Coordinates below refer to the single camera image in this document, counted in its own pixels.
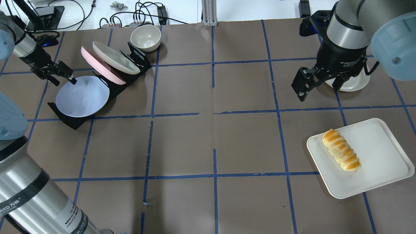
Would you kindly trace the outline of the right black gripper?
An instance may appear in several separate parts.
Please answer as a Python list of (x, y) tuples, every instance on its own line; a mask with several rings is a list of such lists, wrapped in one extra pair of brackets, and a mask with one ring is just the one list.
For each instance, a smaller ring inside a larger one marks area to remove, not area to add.
[(346, 49), (335, 44), (321, 44), (317, 53), (316, 68), (299, 68), (291, 87), (301, 102), (305, 101), (312, 89), (329, 79), (332, 79), (333, 89), (333, 83), (338, 79), (343, 82), (338, 91), (358, 91), (359, 73), (366, 65), (366, 50), (366, 46)]

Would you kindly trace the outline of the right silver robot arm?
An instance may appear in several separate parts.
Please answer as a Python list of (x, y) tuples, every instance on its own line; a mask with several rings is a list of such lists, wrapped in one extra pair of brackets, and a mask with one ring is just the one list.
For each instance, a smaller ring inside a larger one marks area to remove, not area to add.
[(351, 77), (367, 69), (370, 47), (389, 77), (414, 81), (416, 3), (414, 0), (339, 0), (331, 11), (317, 11), (303, 19), (300, 36), (322, 38), (313, 68), (301, 67), (291, 84), (303, 102), (307, 94), (327, 80), (340, 90)]

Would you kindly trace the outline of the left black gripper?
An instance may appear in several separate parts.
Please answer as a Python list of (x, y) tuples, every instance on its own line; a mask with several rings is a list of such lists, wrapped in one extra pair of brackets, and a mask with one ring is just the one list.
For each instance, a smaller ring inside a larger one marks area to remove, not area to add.
[(77, 80), (73, 76), (73, 70), (65, 63), (54, 63), (51, 56), (44, 49), (34, 49), (29, 55), (30, 70), (42, 80), (48, 80), (53, 85), (59, 86), (60, 81), (53, 75), (66, 78), (75, 85)]

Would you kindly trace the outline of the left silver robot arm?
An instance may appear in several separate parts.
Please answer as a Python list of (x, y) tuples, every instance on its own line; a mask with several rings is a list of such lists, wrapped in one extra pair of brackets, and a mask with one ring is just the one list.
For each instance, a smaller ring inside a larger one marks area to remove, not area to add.
[[(12, 54), (42, 80), (58, 85), (56, 76), (60, 76), (77, 83), (71, 68), (53, 62), (41, 41), (1, 12), (1, 60)], [(1, 93), (1, 216), (21, 233), (111, 234), (110, 229), (98, 229), (30, 157), (27, 125), (18, 105)]]

